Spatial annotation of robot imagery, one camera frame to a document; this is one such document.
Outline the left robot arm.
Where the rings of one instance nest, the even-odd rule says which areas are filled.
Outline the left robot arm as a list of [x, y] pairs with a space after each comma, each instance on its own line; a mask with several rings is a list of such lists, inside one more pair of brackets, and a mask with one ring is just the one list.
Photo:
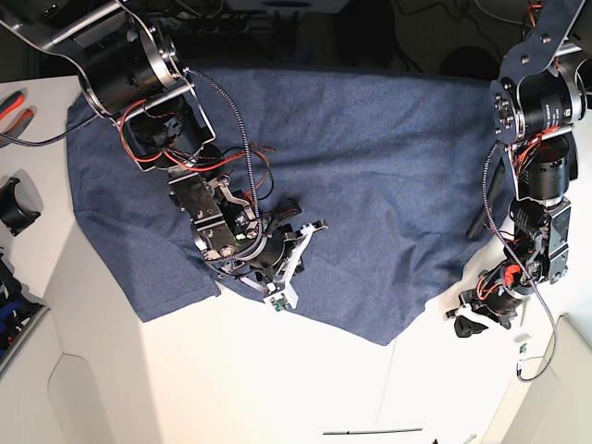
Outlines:
[[591, 4], [530, 1], [524, 37], [504, 56], [490, 84], [501, 159], [484, 183], [487, 200], [467, 236], [489, 228], [504, 174], [515, 196], [513, 232], [504, 259], [480, 273], [447, 312], [458, 337], [510, 328], [533, 285], [555, 283], [567, 271], [571, 203], [565, 194], [578, 177], [574, 124], [591, 108]]

